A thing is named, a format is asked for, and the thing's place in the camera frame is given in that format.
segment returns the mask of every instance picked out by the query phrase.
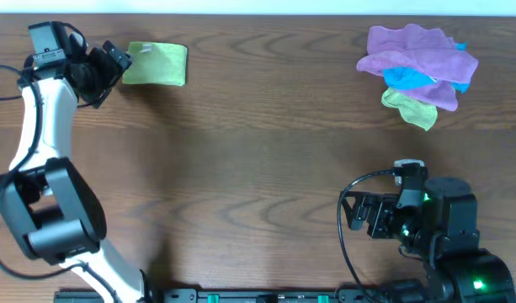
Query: green connector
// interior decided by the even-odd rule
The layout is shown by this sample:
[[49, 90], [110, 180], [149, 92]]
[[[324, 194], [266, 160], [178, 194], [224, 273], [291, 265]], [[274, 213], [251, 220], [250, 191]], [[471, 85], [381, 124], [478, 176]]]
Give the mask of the green connector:
[[328, 303], [328, 295], [319, 295], [317, 297], [317, 303]]
[[221, 297], [219, 295], [207, 295], [207, 303], [218, 303]]

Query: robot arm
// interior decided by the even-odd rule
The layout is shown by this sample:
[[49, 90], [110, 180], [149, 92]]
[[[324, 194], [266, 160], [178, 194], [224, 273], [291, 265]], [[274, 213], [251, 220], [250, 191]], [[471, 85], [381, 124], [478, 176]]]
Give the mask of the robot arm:
[[420, 162], [395, 167], [399, 194], [342, 193], [348, 226], [357, 231], [368, 222], [373, 239], [397, 239], [408, 253], [421, 257], [428, 288], [419, 281], [384, 284], [381, 293], [392, 302], [516, 302], [506, 264], [479, 248], [476, 198], [469, 184], [457, 178], [428, 179]]
[[[46, 160], [53, 157], [72, 157], [72, 119], [77, 110], [77, 95], [65, 78], [46, 78], [35, 82], [35, 85], [43, 103], [42, 131], [36, 153], [20, 168], [21, 171], [43, 166]], [[24, 124], [19, 149], [9, 170], [24, 159], [35, 133], [35, 98], [30, 87], [22, 90], [22, 97]]]
[[[72, 119], [78, 98], [97, 108], [122, 73], [129, 56], [109, 41], [104, 50], [87, 55], [85, 39], [66, 35], [60, 22], [29, 27], [35, 51], [31, 75], [40, 95], [40, 142], [20, 174], [0, 195], [0, 212], [24, 255], [49, 264], [72, 268], [105, 302], [137, 302], [147, 298], [143, 273], [132, 268], [106, 237], [104, 211], [93, 191], [70, 162]], [[36, 126], [32, 87], [19, 82], [24, 98], [24, 124], [19, 149], [10, 168], [24, 159]], [[54, 195], [57, 205], [32, 210], [42, 195]]]

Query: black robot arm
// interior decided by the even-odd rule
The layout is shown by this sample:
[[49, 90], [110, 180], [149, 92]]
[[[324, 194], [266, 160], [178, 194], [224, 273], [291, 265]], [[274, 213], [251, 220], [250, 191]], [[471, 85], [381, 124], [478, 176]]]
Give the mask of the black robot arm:
[[[419, 163], [394, 170], [402, 178], [399, 194], [343, 193], [348, 226], [357, 231], [367, 221], [374, 239], [398, 239], [408, 253], [421, 257], [428, 288], [418, 281], [384, 284], [393, 302], [516, 302], [512, 277], [504, 262], [479, 248], [476, 198], [457, 178], [428, 178]], [[354, 198], [353, 207], [347, 201]]]

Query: green towel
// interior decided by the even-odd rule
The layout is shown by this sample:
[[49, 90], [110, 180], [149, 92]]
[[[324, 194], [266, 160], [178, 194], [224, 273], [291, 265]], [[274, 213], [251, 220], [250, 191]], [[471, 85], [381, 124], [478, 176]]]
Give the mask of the green towel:
[[410, 98], [394, 88], [389, 88], [381, 97], [383, 105], [393, 109], [399, 109], [400, 115], [407, 123], [415, 124], [428, 131], [437, 120], [437, 108], [435, 105], [420, 102]]
[[184, 85], [186, 47], [169, 43], [131, 42], [128, 53], [134, 57], [134, 61], [123, 74], [123, 84]]

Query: wooden table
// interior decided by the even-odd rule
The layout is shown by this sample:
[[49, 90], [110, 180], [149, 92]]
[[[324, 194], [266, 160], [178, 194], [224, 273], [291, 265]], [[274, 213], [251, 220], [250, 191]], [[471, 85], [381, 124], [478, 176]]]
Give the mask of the wooden table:
[[[109, 238], [161, 286], [334, 289], [353, 278], [338, 245], [338, 191], [405, 157], [430, 175], [467, 180], [479, 201], [481, 246], [516, 285], [516, 19], [0, 15], [0, 63], [22, 66], [27, 27], [75, 25], [91, 46], [160, 41], [189, 48], [188, 84], [119, 84], [100, 110], [74, 120], [73, 161], [101, 200]], [[371, 25], [440, 27], [480, 60], [454, 113], [429, 132], [380, 96], [383, 79], [357, 72]], [[16, 94], [0, 72], [0, 95]], [[21, 100], [0, 103], [0, 173], [16, 152]], [[361, 189], [395, 191], [392, 180]], [[366, 284], [423, 277], [397, 241], [346, 231]], [[53, 269], [22, 256], [0, 217], [0, 254], [27, 273]], [[0, 272], [0, 302], [50, 302], [73, 274], [26, 282]]]

